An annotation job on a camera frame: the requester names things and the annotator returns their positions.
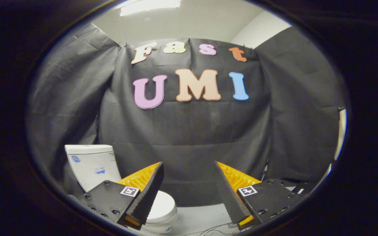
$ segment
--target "wire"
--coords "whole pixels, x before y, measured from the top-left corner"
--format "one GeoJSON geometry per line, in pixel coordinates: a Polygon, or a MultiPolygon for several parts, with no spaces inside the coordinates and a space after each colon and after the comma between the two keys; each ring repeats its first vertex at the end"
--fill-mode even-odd
{"type": "MultiPolygon", "coordinates": [[[[219,231],[219,230],[217,230],[217,229],[212,229],[212,230],[210,230],[209,232],[211,232],[211,231],[218,231],[218,232],[222,233],[223,236],[231,235],[231,233],[223,233],[223,232],[221,232],[221,231],[219,231]]],[[[193,233],[185,234],[185,235],[183,235],[183,236],[188,236],[188,235],[191,235],[191,234],[194,234],[194,233],[203,233],[203,232],[205,232],[205,230],[204,230],[204,231],[198,231],[198,232],[193,232],[193,233]]]]}
{"type": "Polygon", "coordinates": [[[206,230],[204,230],[204,231],[188,233],[188,234],[185,234],[185,235],[183,235],[183,236],[188,236],[188,235],[191,235],[191,234],[194,234],[194,233],[201,233],[201,234],[199,235],[199,236],[201,236],[203,233],[206,232],[206,233],[203,235],[203,236],[205,236],[207,233],[209,233],[209,232],[211,232],[211,231],[218,231],[218,232],[222,233],[224,236],[228,236],[228,235],[231,235],[231,233],[223,233],[223,232],[217,230],[216,228],[218,228],[218,227],[220,227],[220,226],[224,226],[224,225],[229,225],[229,224],[231,224],[231,222],[230,222],[230,223],[225,223],[225,224],[222,224],[222,225],[218,225],[218,226],[213,226],[213,227],[210,227],[210,228],[208,228],[208,229],[206,229],[206,230]]]}
{"type": "Polygon", "coordinates": [[[220,226],[228,225],[228,224],[230,224],[230,223],[225,223],[225,224],[222,224],[222,225],[218,225],[218,226],[210,227],[209,229],[206,229],[205,231],[203,231],[199,236],[202,236],[202,234],[203,234],[204,232],[207,232],[208,230],[210,230],[209,232],[211,232],[211,230],[215,230],[216,228],[218,228],[218,227],[220,227],[220,226]]]}

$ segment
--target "peach letter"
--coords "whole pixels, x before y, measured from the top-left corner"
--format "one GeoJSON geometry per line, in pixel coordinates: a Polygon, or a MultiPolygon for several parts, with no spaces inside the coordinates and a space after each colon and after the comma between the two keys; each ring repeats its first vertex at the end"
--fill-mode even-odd
{"type": "Polygon", "coordinates": [[[186,102],[192,99],[189,94],[190,89],[192,94],[197,100],[201,98],[202,91],[205,88],[205,94],[203,98],[205,100],[219,100],[221,95],[218,93],[216,70],[204,70],[201,78],[198,79],[189,69],[178,69],[175,72],[179,76],[180,86],[179,95],[176,96],[176,100],[180,102],[186,102]]]}

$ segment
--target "yellow letter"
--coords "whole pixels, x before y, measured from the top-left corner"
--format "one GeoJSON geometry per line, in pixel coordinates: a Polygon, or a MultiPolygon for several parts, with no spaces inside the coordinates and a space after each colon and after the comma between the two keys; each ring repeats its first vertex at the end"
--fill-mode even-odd
{"type": "Polygon", "coordinates": [[[155,47],[156,45],[156,42],[152,42],[150,44],[135,48],[135,58],[131,61],[131,64],[135,64],[145,60],[147,57],[144,56],[144,54],[149,55],[151,53],[151,47],[155,47]]]}
{"type": "Polygon", "coordinates": [[[179,95],[176,96],[176,100],[180,102],[191,100],[192,96],[189,94],[188,88],[197,100],[201,98],[204,88],[203,98],[205,100],[215,101],[221,98],[217,88],[216,75],[218,73],[216,70],[204,70],[199,80],[189,69],[178,69],[175,73],[180,80],[179,95]]]}
{"type": "Polygon", "coordinates": [[[186,52],[185,43],[184,42],[169,42],[166,44],[163,52],[165,53],[182,53],[186,52]]]}

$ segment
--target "toilet bowl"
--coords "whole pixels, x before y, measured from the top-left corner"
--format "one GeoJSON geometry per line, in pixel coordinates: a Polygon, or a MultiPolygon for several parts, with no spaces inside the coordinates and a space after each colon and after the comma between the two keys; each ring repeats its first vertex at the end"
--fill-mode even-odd
{"type": "Polygon", "coordinates": [[[153,233],[170,233],[173,224],[178,220],[177,207],[173,197],[158,191],[147,222],[141,227],[153,233]]]}

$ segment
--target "black fabric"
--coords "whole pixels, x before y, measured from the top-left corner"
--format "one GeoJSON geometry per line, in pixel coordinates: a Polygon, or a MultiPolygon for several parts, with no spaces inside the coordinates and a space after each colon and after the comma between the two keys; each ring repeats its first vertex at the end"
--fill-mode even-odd
{"type": "Polygon", "coordinates": [[[64,145],[96,142],[97,114],[119,48],[90,24],[59,43],[31,88],[26,116],[30,149],[75,196],[84,191],[69,166],[64,145]]]}
{"type": "Polygon", "coordinates": [[[66,158],[66,144],[114,147],[121,176],[155,162],[164,164],[161,190],[178,206],[221,203],[214,161],[261,179],[316,181],[333,158],[337,108],[343,106],[338,75],[297,30],[289,28],[256,49],[206,39],[159,39],[119,47],[94,25],[66,38],[53,51],[31,90],[26,117],[33,155],[69,193],[79,196],[66,158]],[[186,52],[163,52],[168,42],[186,52]],[[147,59],[131,64],[135,48],[156,42],[147,59]],[[217,54],[203,55],[200,44],[217,54]],[[247,62],[228,50],[239,47],[247,62]],[[177,69],[197,78],[218,72],[218,101],[194,97],[179,102],[177,69]],[[230,72],[242,73],[249,99],[233,98],[230,72]],[[153,109],[134,102],[133,82],[147,78],[145,96],[155,96],[153,77],[167,75],[164,100],[153,109]]]}
{"type": "Polygon", "coordinates": [[[318,182],[333,161],[341,76],[294,27],[255,48],[271,89],[272,146],[267,178],[318,182]]]}
{"type": "Polygon", "coordinates": [[[260,178],[269,149],[270,93],[256,53],[242,46],[205,39],[160,39],[128,45],[119,52],[114,76],[100,109],[99,141],[114,147],[122,176],[164,163],[162,190],[180,206],[220,203],[214,184],[214,161],[228,164],[260,178]],[[164,53],[168,42],[185,43],[184,53],[164,53]],[[135,48],[156,42],[147,59],[131,64],[135,48]],[[215,46],[217,54],[203,55],[199,45],[215,46]],[[228,50],[240,47],[247,62],[237,61],[228,50]],[[177,69],[190,69],[197,78],[205,69],[218,72],[218,101],[192,98],[179,102],[177,69]],[[233,98],[230,72],[243,73],[247,101],[233,98]],[[152,99],[152,78],[167,75],[164,100],[154,109],[140,109],[134,102],[136,79],[148,78],[146,98],[152,99]]]}

